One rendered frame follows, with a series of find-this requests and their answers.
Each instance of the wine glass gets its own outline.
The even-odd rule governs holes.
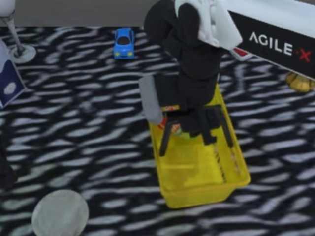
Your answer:
[[[34,59],[36,49],[31,45],[21,44],[14,24],[15,0],[0,0],[0,19],[8,26],[15,46],[10,47],[10,56],[14,63],[23,64]]]

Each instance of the blue toy car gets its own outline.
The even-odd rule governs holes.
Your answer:
[[[115,59],[134,59],[134,32],[132,28],[119,28],[115,32]]]

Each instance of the wine glass stem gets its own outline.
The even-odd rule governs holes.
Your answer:
[[[14,39],[14,42],[17,46],[17,55],[22,55],[23,51],[24,51],[24,47],[23,45],[21,44],[20,42],[20,39],[19,39],[19,36],[18,34],[16,33],[16,29],[15,29],[15,24],[14,24],[14,18],[10,19],[10,20],[7,20],[5,21],[5,23],[7,24],[12,36],[13,36],[13,39]]]

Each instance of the red x logo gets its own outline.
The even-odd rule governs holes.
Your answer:
[[[300,60],[304,59],[308,63],[311,62],[309,56],[312,54],[312,52],[311,51],[305,52],[303,48],[301,48],[300,51],[301,51],[301,56],[299,59]]]

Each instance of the yellow box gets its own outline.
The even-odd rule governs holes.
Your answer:
[[[221,202],[236,188],[250,182],[250,174],[219,86],[210,105],[217,104],[222,106],[229,127],[234,142],[232,149],[227,145],[220,127],[212,131],[212,135],[217,137],[215,146],[204,146],[201,135],[192,140],[171,135],[166,155],[160,157],[163,130],[149,124],[160,190],[170,208]]]

